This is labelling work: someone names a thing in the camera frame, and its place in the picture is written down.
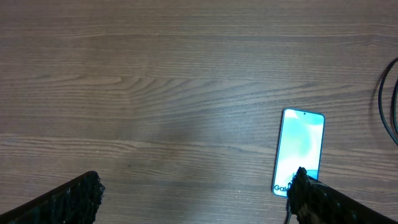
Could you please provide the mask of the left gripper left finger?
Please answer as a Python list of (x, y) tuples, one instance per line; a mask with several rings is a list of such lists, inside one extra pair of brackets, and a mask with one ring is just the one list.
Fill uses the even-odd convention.
[(92, 224), (105, 187), (95, 171), (71, 181), (1, 215), (1, 224)]

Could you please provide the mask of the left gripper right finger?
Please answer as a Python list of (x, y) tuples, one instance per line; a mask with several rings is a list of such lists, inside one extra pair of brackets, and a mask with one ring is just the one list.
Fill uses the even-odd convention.
[(287, 190), (287, 218), (299, 224), (397, 224), (339, 191), (310, 177), (299, 167)]

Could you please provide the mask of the smartphone with blue screen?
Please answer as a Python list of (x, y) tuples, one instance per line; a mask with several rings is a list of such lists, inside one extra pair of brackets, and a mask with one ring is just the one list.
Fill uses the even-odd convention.
[(321, 113), (287, 108), (282, 121), (272, 183), (272, 193), (286, 197), (299, 167), (318, 179), (325, 116)]

